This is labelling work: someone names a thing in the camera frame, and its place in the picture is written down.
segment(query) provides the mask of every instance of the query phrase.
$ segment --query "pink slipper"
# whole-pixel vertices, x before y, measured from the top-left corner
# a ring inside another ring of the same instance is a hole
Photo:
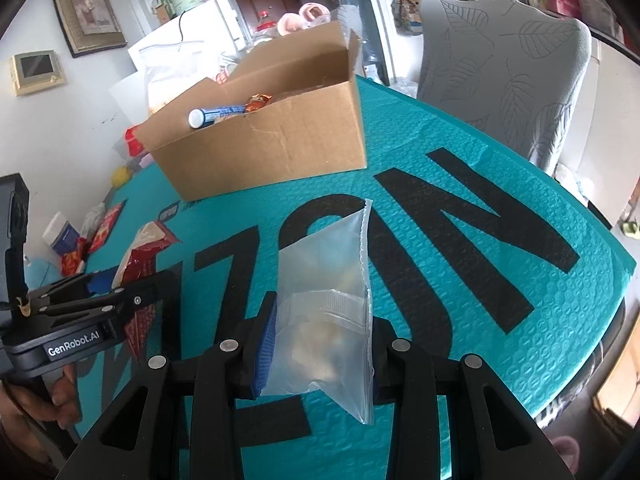
[[[312,22],[318,16],[331,15],[331,13],[329,12],[329,9],[327,9],[324,5],[316,4],[313,2],[309,2],[308,4],[304,4],[302,7],[300,7],[299,14],[300,16],[302,16],[302,19],[305,20],[306,22]]]
[[[278,32],[281,36],[286,36],[292,32],[302,30],[304,21],[299,14],[287,12],[278,20]]]

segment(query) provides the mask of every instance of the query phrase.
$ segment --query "human hand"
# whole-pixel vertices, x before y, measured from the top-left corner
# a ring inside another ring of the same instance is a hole
[[[66,430],[81,419],[78,389],[76,387],[76,365],[70,364],[62,368],[63,375],[51,388],[51,402],[42,400],[27,388],[9,384],[15,400],[25,412],[39,422],[57,422]],[[0,385],[0,423],[14,446],[21,449],[34,460],[44,463],[49,455],[36,438],[27,417],[16,406]]]

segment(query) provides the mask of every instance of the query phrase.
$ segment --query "white container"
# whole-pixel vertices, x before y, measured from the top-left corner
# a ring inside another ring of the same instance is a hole
[[[78,231],[72,227],[69,220],[61,212],[56,213],[51,219],[42,235],[45,243],[60,256],[76,250],[78,237]]]

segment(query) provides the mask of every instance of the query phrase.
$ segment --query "pink box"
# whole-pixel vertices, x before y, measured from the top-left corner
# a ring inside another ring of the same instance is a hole
[[[551,10],[570,18],[580,19],[582,17],[580,0],[546,0],[546,10]]]

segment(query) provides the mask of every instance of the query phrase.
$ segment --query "yellow ball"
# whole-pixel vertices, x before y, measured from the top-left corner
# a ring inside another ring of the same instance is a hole
[[[131,180],[131,172],[126,166],[120,166],[111,175],[111,185],[116,189],[124,186],[129,180]]]

